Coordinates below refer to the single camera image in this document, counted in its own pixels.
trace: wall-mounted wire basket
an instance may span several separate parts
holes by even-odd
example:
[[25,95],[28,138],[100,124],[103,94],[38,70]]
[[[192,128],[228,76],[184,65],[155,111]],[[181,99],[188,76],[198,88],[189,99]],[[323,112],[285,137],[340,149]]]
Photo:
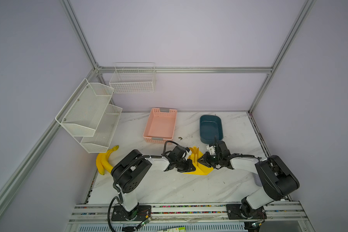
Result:
[[113,93],[110,86],[89,83],[86,79],[82,85],[84,88],[81,92],[75,91],[73,94],[77,98],[69,110],[66,111],[66,103],[56,116],[56,121],[88,153],[103,153],[110,146],[122,108],[110,104]]
[[115,63],[109,85],[116,94],[153,92],[156,85],[155,63]]

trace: banana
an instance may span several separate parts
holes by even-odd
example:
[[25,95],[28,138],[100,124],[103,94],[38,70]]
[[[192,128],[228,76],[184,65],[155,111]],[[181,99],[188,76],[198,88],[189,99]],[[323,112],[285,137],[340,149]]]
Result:
[[103,165],[101,163],[101,158],[102,158],[102,156],[105,156],[105,155],[106,155],[106,153],[99,153],[98,156],[97,156],[97,159],[95,160],[98,172],[101,175],[104,175],[104,167],[103,167]]
[[117,149],[119,149],[118,145],[114,146],[112,149],[108,150],[106,153],[104,153],[104,155],[101,156],[101,164],[109,173],[111,173],[113,167],[111,164],[109,164],[108,158],[111,155],[111,153],[116,151]]

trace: teal plastic container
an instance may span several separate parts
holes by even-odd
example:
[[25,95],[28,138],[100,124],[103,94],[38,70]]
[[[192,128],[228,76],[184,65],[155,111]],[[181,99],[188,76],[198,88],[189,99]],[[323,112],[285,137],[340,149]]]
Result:
[[201,142],[210,144],[223,139],[222,120],[215,115],[203,115],[200,117],[200,139]]

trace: white mesh organizer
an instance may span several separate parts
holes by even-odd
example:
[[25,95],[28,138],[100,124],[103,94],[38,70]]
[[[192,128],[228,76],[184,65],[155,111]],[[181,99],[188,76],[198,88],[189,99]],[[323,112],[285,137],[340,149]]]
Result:
[[113,88],[101,83],[84,86],[67,111],[65,104],[56,116],[56,121],[73,136],[88,153],[102,153],[108,150],[115,133],[122,109],[110,104]]
[[109,85],[116,94],[153,92],[156,85],[155,63],[115,63]]

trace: marble tabletop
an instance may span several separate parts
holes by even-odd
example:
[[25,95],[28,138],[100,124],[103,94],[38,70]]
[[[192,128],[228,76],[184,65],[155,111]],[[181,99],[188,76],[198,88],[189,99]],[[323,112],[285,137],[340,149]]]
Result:
[[[199,147],[206,152],[206,144],[200,141],[200,117],[217,115],[222,120],[223,141],[231,153],[265,157],[258,138],[245,112],[178,112],[173,141],[184,147]],[[122,113],[111,147],[119,145],[109,158],[116,165],[133,149],[143,155],[160,155],[163,144],[147,143],[143,138],[149,113]],[[167,145],[167,150],[174,145]],[[89,204],[108,204],[116,190],[112,187],[112,176],[97,174]],[[222,168],[206,176],[179,173],[176,169],[162,172],[149,171],[136,188],[140,203],[205,203],[237,202],[256,191],[252,173],[244,170]]]

